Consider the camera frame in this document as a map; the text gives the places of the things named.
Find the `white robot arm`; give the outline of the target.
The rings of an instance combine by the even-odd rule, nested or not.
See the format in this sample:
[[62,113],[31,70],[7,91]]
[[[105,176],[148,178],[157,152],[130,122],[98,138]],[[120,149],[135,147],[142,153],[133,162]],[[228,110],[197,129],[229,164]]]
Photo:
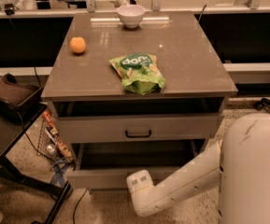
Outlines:
[[129,175],[126,182],[140,217],[218,187],[219,224],[270,224],[270,114],[237,119],[220,143],[158,185],[146,170]]

